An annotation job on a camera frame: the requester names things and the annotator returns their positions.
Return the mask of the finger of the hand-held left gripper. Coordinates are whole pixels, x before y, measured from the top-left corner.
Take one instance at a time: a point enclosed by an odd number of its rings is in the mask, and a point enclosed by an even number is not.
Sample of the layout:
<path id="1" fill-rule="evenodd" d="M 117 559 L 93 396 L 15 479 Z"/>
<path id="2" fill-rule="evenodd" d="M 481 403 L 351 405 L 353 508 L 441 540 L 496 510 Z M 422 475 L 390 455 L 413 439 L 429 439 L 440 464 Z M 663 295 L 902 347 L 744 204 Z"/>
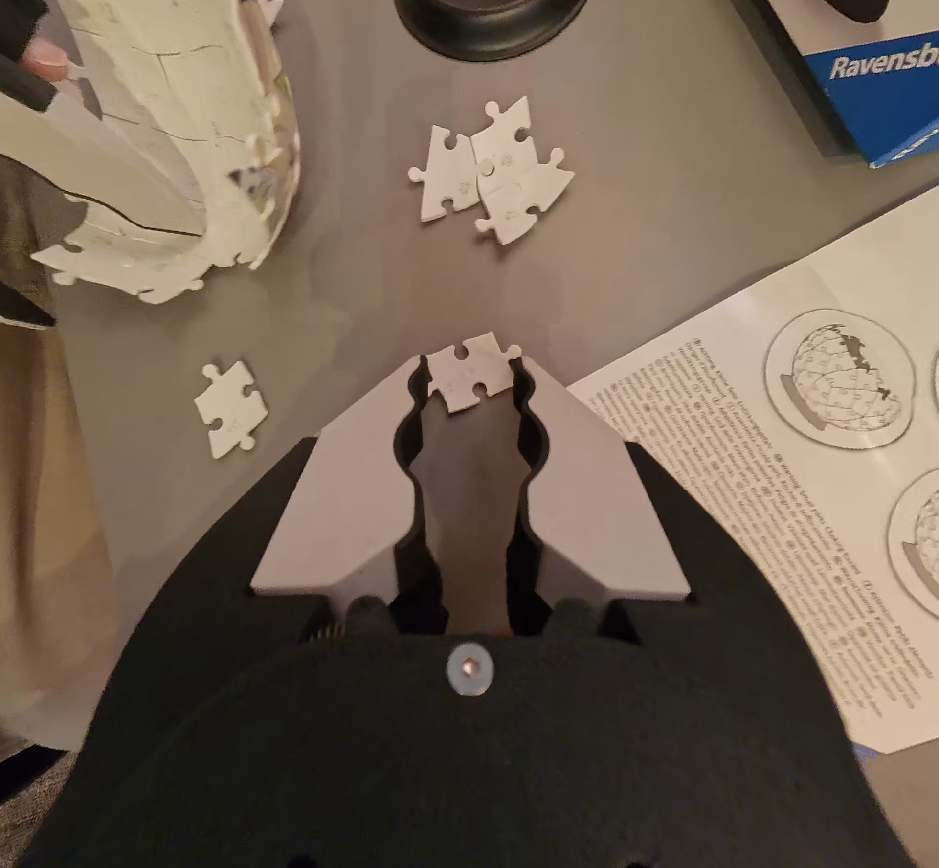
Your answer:
<path id="1" fill-rule="evenodd" d="M 205 217 L 162 171 L 64 92 L 46 111 L 2 94 L 1 153 L 67 195 L 104 205 L 142 228 L 205 232 Z"/>

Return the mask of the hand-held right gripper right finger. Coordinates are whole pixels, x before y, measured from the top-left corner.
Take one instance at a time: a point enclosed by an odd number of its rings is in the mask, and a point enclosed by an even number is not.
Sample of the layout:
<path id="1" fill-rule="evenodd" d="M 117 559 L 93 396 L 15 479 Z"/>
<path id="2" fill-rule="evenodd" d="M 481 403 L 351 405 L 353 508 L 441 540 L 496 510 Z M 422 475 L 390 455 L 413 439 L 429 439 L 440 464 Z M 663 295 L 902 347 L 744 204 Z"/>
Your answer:
<path id="1" fill-rule="evenodd" d="M 509 626 L 538 635 L 563 601 L 598 619 L 614 601 L 691 588 L 627 442 L 527 357 L 510 361 L 522 481 L 506 557 Z"/>

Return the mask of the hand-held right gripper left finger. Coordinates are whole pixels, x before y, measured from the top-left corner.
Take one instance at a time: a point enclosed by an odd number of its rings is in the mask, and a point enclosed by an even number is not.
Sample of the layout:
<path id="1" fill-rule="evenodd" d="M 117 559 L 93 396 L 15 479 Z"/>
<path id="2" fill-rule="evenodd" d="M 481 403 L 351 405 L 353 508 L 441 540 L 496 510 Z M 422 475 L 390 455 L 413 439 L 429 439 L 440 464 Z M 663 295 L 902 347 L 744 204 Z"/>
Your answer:
<path id="1" fill-rule="evenodd" d="M 322 429 L 251 580 L 264 596 L 325 598 L 344 620 L 383 602 L 406 634 L 443 633 L 440 568 L 411 465 L 424 446 L 426 356 L 411 358 Z"/>

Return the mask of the partly built puzzle ball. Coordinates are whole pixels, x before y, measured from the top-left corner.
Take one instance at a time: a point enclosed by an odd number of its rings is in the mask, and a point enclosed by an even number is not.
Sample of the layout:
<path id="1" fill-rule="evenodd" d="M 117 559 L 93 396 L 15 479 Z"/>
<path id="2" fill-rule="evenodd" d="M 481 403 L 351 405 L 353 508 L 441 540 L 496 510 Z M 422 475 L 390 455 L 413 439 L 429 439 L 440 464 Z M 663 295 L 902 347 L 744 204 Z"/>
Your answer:
<path id="1" fill-rule="evenodd" d="M 196 237 L 142 228 L 99 203 L 33 255 L 53 281 L 162 304 L 216 267 L 262 264 L 300 177 L 299 124 L 271 25 L 278 0 L 56 0 L 101 117 L 205 217 Z M 63 90 L 79 103 L 77 93 Z"/>

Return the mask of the curved white puzzle piece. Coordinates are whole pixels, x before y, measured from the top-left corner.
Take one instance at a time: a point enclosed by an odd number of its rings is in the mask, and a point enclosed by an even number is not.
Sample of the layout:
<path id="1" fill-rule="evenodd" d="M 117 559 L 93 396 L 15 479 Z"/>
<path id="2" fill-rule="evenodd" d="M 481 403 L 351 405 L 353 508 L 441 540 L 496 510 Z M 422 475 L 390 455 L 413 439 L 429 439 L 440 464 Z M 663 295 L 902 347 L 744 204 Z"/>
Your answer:
<path id="1" fill-rule="evenodd" d="M 194 405 L 208 428 L 212 459 L 218 461 L 235 448 L 253 450 L 253 432 L 268 416 L 268 408 L 251 370 L 239 360 L 226 371 L 208 364 L 201 372 L 208 386 L 194 399 Z"/>
<path id="2" fill-rule="evenodd" d="M 510 362 L 522 357 L 520 346 L 502 349 L 493 332 L 468 338 L 462 346 L 466 351 L 463 357 L 457 356 L 455 346 L 426 356 L 431 377 L 428 392 L 440 393 L 450 416 L 480 403 L 477 386 L 484 388 L 487 398 L 511 388 L 514 374 Z"/>

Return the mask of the joined white puzzle cluster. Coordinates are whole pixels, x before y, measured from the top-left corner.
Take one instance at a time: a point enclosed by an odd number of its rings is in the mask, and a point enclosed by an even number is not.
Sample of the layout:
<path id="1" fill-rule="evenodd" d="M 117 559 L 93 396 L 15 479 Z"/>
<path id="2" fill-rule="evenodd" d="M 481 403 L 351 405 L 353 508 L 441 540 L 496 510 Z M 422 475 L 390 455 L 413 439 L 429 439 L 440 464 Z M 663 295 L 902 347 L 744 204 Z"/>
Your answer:
<path id="1" fill-rule="evenodd" d="M 575 172 L 563 166 L 564 151 L 554 148 L 546 162 L 539 159 L 527 97 L 502 110 L 486 104 L 487 128 L 467 136 L 458 134 L 448 145 L 450 131 L 433 125 L 423 168 L 412 167 L 408 179 L 423 187 L 420 218 L 423 223 L 481 205 L 485 216 L 476 219 L 478 232 L 489 233 L 508 246 L 526 235 L 565 193 Z"/>

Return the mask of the blue puzzle box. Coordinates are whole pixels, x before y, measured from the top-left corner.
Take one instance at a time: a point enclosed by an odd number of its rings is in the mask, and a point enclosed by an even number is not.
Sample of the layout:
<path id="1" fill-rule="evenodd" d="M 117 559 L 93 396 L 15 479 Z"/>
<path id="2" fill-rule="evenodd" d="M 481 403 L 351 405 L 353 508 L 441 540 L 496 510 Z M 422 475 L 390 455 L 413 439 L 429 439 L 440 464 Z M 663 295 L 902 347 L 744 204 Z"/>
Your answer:
<path id="1" fill-rule="evenodd" d="M 873 169 L 937 153 L 938 0 L 735 0 Z"/>

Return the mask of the person's left hand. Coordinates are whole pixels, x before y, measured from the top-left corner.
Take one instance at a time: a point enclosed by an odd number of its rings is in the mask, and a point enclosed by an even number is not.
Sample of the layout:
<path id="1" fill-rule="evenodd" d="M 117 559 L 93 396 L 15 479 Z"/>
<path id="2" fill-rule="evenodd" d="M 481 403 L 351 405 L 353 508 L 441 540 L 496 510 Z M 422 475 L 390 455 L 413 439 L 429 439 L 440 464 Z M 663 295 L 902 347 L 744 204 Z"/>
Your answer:
<path id="1" fill-rule="evenodd" d="M 39 35 L 28 42 L 18 63 L 31 74 L 53 84 L 69 79 L 70 59 L 67 53 Z"/>

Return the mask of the white instruction sheet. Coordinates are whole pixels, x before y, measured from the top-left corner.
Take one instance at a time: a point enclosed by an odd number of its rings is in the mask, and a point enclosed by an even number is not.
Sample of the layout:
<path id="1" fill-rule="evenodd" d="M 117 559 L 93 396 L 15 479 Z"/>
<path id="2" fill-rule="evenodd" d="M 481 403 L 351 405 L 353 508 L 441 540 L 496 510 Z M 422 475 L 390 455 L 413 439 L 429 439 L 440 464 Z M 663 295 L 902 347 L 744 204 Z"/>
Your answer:
<path id="1" fill-rule="evenodd" d="M 856 744 L 937 739 L 937 188 L 570 391 L 759 566 Z"/>

